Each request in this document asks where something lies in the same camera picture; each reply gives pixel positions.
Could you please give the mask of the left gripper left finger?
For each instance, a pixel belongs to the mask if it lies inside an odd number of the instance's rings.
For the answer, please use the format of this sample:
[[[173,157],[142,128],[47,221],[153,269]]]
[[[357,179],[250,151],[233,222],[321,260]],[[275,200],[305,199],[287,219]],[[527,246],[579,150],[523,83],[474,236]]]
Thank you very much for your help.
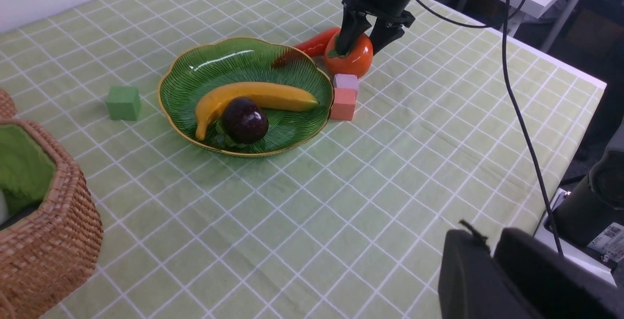
[[[438,281],[444,319],[540,319],[491,256],[488,238],[464,219],[446,233]]]

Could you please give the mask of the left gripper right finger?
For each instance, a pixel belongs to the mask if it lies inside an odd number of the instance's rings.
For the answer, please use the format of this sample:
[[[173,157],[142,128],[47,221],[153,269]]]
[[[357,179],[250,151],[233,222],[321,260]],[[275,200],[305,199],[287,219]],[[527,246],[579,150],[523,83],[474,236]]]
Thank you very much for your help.
[[[494,259],[545,319],[621,319],[623,290],[517,228],[502,230]]]

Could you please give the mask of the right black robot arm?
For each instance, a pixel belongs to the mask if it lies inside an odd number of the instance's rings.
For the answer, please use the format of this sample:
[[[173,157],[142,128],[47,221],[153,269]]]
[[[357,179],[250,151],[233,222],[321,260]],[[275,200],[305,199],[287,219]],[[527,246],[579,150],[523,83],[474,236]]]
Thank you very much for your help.
[[[369,39],[375,54],[401,38],[404,28],[415,21],[411,12],[405,10],[411,0],[342,0],[343,17],[341,30],[335,42],[339,56],[349,54],[357,39],[371,27],[368,15],[376,17]]]

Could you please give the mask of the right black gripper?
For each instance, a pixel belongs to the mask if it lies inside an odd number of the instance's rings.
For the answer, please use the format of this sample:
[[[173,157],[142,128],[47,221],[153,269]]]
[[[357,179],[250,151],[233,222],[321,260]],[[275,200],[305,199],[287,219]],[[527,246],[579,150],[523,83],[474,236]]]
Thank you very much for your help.
[[[341,30],[335,41],[339,56],[346,56],[353,50],[357,39],[371,27],[368,15],[376,17],[370,32],[373,55],[404,35],[404,26],[410,27],[415,17],[406,6],[412,0],[343,0]]]

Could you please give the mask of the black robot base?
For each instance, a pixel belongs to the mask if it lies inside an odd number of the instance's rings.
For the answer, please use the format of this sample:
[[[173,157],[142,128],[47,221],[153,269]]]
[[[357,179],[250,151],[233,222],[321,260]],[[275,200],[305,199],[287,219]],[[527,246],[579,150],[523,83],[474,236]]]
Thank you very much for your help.
[[[623,143],[620,126],[602,158],[573,190],[557,191],[552,216],[544,213],[533,233],[553,250],[559,240],[566,259],[614,286],[623,284],[614,277],[623,265]]]

